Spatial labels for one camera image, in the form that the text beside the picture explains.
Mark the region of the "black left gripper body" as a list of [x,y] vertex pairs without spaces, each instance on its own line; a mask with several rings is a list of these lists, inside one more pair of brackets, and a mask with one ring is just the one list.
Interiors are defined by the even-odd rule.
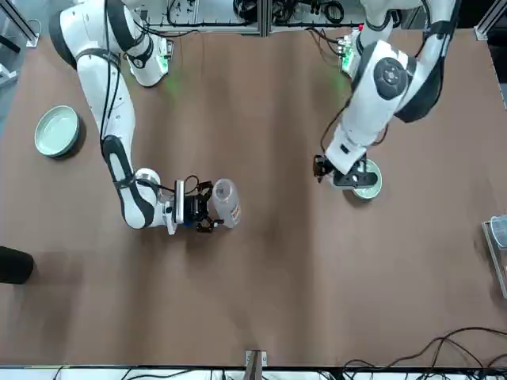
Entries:
[[346,173],[334,171],[334,185],[339,188],[371,188],[375,185],[375,174],[367,169],[367,158],[355,162]]

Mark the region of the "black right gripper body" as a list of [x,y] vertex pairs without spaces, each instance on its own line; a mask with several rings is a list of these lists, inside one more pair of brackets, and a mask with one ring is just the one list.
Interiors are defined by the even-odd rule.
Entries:
[[184,225],[193,226],[202,219],[200,201],[197,195],[184,198]]

